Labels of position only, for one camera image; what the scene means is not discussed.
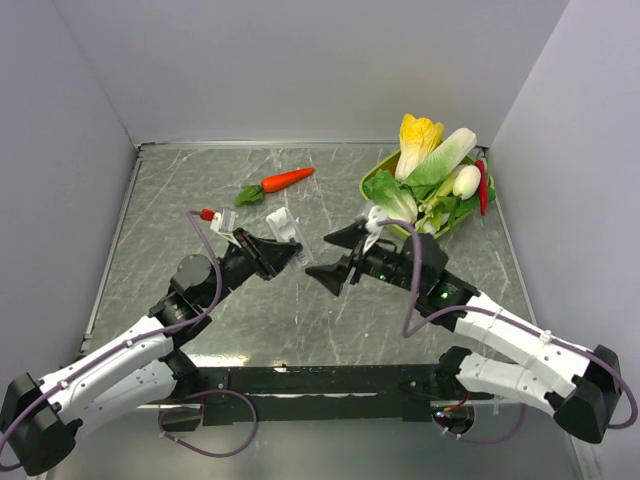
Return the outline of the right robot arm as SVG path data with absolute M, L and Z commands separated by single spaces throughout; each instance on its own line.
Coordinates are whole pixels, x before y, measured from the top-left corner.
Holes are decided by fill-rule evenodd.
M 401 249 L 377 241 L 364 222 L 328 234 L 325 241 L 349 249 L 330 265 L 306 272 L 333 295 L 344 283 L 367 275 L 408 290 L 412 313 L 422 321 L 403 325 L 404 337 L 433 324 L 478 341 L 506 356 L 492 360 L 461 347 L 440 358 L 438 390 L 448 398 L 464 392 L 519 401 L 550 415 L 568 434 L 591 444 L 603 441 L 622 395 L 618 355 L 566 342 L 513 315 L 446 269 L 448 257 L 430 234 L 413 234 Z

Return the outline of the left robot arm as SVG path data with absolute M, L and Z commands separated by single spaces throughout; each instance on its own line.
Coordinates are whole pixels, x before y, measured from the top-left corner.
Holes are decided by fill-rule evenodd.
M 293 234 L 259 238 L 243 228 L 214 252 L 181 260 L 167 294 L 125 332 L 93 353 L 35 378 L 8 385 L 1 407 L 1 445 L 14 469 L 40 475 L 59 464 L 77 440 L 113 418 L 156 400 L 192 398 L 198 378 L 181 348 L 208 326 L 213 309 L 252 276 L 271 280 L 302 253 Z

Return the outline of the white remote control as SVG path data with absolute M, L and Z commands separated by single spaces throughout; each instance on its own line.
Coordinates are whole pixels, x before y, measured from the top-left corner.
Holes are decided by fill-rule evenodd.
M 295 259 L 300 267 L 307 267 L 314 260 L 307 242 L 299 228 L 298 221 L 288 207 L 280 207 L 266 216 L 266 222 L 278 242 L 299 243 L 302 249 Z

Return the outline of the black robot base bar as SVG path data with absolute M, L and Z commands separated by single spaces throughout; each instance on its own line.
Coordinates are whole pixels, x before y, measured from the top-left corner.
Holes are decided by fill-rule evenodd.
M 203 424 L 250 421 L 246 396 L 257 419 L 307 421 L 399 418 L 429 422 L 431 409 L 469 394 L 432 364 L 202 367 L 159 399 L 168 405 L 200 404 Z

